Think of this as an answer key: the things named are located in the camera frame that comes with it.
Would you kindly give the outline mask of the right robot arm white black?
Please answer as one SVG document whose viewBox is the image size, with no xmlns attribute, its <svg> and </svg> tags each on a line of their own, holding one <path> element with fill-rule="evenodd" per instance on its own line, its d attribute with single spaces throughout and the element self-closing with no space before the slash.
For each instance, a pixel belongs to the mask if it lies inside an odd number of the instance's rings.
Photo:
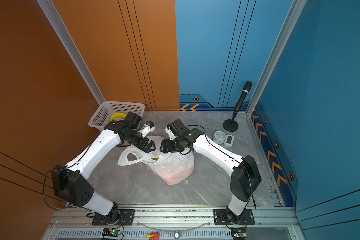
<svg viewBox="0 0 360 240">
<path fill-rule="evenodd" d="M 167 125 L 165 131 L 169 138 L 161 142 L 162 153 L 180 153 L 187 155 L 196 152 L 207 157 L 231 177 L 230 190 L 232 198 L 223 211 L 223 225 L 253 225 L 253 214 L 248 203 L 253 201 L 256 207 L 254 192 L 262 182 L 261 174 L 255 159 L 234 154 L 211 140 L 205 129 L 199 125 L 184 125 L 179 119 Z"/>
</svg>

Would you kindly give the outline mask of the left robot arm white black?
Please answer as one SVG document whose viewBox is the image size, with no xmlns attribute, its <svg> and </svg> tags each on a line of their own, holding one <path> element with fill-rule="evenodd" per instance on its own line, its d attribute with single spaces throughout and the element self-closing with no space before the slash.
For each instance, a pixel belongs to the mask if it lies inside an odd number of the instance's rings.
<svg viewBox="0 0 360 240">
<path fill-rule="evenodd" d="M 147 138 L 154 130 L 153 122 L 143 122 L 141 116 L 131 112 L 122 120 L 110 120 L 82 153 L 65 166 L 57 165 L 51 171 L 54 194 L 102 216 L 108 225 L 113 225 L 121 215 L 118 204 L 97 193 L 88 178 L 108 152 L 118 145 L 135 146 L 144 153 L 154 151 L 155 143 Z"/>
</svg>

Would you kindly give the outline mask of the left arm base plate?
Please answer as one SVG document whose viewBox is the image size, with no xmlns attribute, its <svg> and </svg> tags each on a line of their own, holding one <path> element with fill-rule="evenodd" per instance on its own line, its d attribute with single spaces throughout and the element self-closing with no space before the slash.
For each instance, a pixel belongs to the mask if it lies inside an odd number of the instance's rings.
<svg viewBox="0 0 360 240">
<path fill-rule="evenodd" d="M 103 216 L 95 213 L 92 225 L 93 226 L 115 226 L 124 225 L 131 226 L 135 217 L 134 209 L 118 209 L 110 212 L 108 216 Z"/>
</svg>

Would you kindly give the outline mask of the white plastic bag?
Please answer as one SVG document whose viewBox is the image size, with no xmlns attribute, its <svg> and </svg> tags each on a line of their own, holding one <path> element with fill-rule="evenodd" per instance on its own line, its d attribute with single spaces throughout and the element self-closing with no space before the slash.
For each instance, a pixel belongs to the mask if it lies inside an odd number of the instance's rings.
<svg viewBox="0 0 360 240">
<path fill-rule="evenodd" d="M 164 154 L 160 151 L 160 145 L 164 138 L 160 136 L 149 136 L 148 138 L 155 142 L 156 150 L 145 153 L 131 145 L 121 153 L 118 165 L 130 166 L 143 163 L 162 180 L 167 173 L 194 170 L 195 160 L 193 153 L 184 155 L 180 153 Z"/>
</svg>

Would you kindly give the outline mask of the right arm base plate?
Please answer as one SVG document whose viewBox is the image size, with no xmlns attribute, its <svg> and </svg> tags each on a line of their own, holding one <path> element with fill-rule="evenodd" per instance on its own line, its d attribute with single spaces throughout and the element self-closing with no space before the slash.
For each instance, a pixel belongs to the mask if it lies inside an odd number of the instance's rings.
<svg viewBox="0 0 360 240">
<path fill-rule="evenodd" d="M 255 217 L 251 209 L 244 210 L 240 215 L 236 216 L 229 209 L 214 209 L 214 223 L 215 225 L 255 225 Z"/>
</svg>

